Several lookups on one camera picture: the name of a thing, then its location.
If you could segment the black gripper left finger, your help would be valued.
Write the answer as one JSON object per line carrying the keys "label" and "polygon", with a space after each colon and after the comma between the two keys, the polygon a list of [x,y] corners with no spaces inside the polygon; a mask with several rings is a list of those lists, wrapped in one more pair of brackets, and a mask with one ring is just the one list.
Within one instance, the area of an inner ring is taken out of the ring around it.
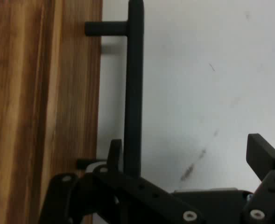
{"label": "black gripper left finger", "polygon": [[96,213],[110,224],[203,224],[202,213],[143,178],[123,173],[122,142],[113,140],[106,165],[78,177],[54,176],[42,206],[41,224],[79,224]]}

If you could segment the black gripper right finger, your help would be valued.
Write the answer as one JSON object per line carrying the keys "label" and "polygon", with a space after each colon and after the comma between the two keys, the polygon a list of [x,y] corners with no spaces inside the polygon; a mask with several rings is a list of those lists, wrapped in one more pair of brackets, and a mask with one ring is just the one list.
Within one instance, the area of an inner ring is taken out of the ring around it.
{"label": "black gripper right finger", "polygon": [[246,161],[261,180],[242,211],[246,224],[275,224],[275,149],[258,133],[247,137]]}

